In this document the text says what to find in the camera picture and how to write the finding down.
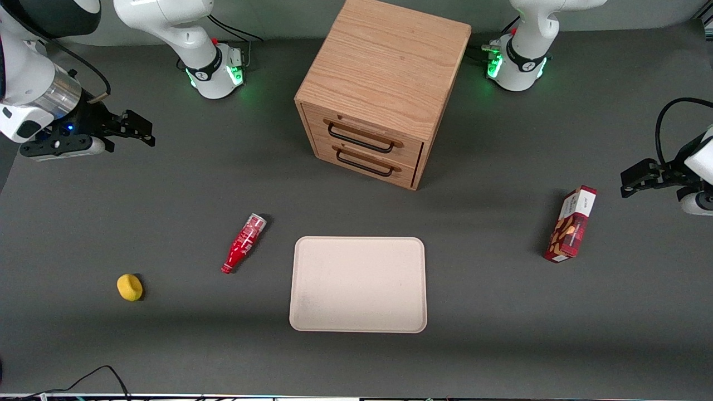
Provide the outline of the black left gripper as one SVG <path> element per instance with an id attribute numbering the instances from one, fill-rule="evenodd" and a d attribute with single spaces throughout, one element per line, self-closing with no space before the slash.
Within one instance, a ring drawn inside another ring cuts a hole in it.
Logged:
<path id="1" fill-rule="evenodd" d="M 699 145 L 699 141 L 688 142 L 680 148 L 674 158 L 668 161 L 662 154 L 660 155 L 660 165 L 664 170 L 665 182 L 694 190 L 703 190 L 704 185 L 700 176 L 685 165 L 685 160 L 697 150 Z M 653 158 L 645 158 L 622 171 L 621 197 L 627 199 L 643 190 L 667 188 L 667 184 L 660 179 L 660 165 Z"/>

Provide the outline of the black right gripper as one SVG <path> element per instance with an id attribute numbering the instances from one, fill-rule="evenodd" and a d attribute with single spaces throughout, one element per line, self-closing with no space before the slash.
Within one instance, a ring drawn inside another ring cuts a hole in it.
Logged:
<path id="1" fill-rule="evenodd" d="M 58 133 L 63 136 L 91 135 L 104 138 L 105 150 L 113 153 L 115 144 L 110 137 L 136 139 L 148 146 L 155 146 L 153 124 L 132 110 L 126 110 L 121 116 L 112 114 L 102 101 L 89 104 L 91 94 L 82 89 L 78 104 L 64 117 L 58 120 Z"/>

